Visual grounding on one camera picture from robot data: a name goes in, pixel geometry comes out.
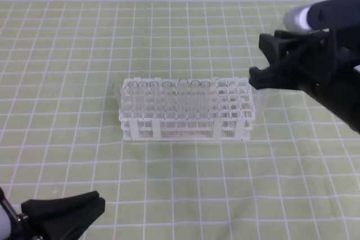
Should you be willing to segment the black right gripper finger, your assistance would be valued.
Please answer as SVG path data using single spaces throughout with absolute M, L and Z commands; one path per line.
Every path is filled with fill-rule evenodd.
M 289 66 L 269 66 L 266 69 L 251 67 L 249 69 L 249 83 L 256 90 L 299 90 L 298 76 L 294 68 Z
M 258 47 L 269 66 L 275 67 L 293 59 L 293 51 L 298 47 L 298 35 L 291 32 L 274 32 L 273 35 L 261 33 Z

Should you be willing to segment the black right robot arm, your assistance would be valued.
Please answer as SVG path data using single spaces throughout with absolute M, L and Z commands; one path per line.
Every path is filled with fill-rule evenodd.
M 285 13 L 261 33 L 269 65 L 251 67 L 255 89 L 300 90 L 359 132 L 359 0 L 326 0 Z

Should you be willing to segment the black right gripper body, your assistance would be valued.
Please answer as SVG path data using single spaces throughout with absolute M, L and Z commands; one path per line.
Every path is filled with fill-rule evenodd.
M 300 35 L 276 30 L 274 87 L 359 93 L 359 28 Z

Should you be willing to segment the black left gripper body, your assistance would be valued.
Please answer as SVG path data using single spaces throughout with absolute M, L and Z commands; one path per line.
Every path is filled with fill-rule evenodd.
M 18 215 L 1 189 L 1 239 L 33 239 L 43 237 L 29 225 L 27 216 Z

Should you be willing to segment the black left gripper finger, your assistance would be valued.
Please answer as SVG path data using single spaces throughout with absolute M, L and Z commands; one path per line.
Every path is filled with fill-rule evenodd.
M 41 222 L 42 237 L 55 240 L 79 239 L 104 212 L 105 200 L 95 199 L 60 218 Z
M 71 214 L 100 198 L 97 191 L 53 200 L 27 200 L 21 204 L 22 213 L 29 218 L 47 220 Z

